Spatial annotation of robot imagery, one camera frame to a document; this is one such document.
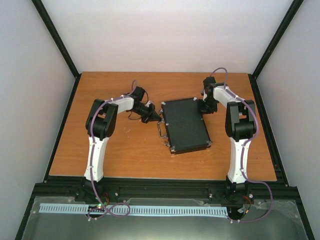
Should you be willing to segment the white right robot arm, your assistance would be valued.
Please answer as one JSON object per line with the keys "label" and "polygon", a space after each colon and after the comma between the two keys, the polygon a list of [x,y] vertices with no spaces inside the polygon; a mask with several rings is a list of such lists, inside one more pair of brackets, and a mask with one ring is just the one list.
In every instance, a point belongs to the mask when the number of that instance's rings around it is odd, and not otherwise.
{"label": "white right robot arm", "polygon": [[226,109],[225,132],[230,140],[231,153],[224,198],[235,203],[248,193],[248,155],[258,122],[255,103],[239,97],[225,83],[217,83],[213,76],[204,79],[202,96],[203,99],[198,101],[201,113],[216,113],[218,104]]}

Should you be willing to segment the black poker set case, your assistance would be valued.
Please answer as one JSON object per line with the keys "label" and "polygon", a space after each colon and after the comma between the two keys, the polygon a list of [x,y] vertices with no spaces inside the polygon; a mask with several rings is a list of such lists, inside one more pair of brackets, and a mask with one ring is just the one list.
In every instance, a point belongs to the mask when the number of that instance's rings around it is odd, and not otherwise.
{"label": "black poker set case", "polygon": [[209,149],[212,145],[198,98],[163,101],[159,111],[165,126],[166,145],[177,155]]}

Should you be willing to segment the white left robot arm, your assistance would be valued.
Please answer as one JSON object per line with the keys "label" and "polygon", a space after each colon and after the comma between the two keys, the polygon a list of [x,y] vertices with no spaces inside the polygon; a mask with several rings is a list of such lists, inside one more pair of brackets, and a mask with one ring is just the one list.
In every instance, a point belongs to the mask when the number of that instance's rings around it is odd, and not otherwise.
{"label": "white left robot arm", "polygon": [[89,111],[85,128],[89,140],[87,166],[84,173],[86,195],[92,201],[103,198],[104,188],[98,182],[104,177],[104,159],[108,141],[116,128],[117,115],[122,112],[138,114],[142,123],[160,122],[162,118],[150,101],[143,103],[147,92],[139,86],[131,92],[108,100],[95,99]]}

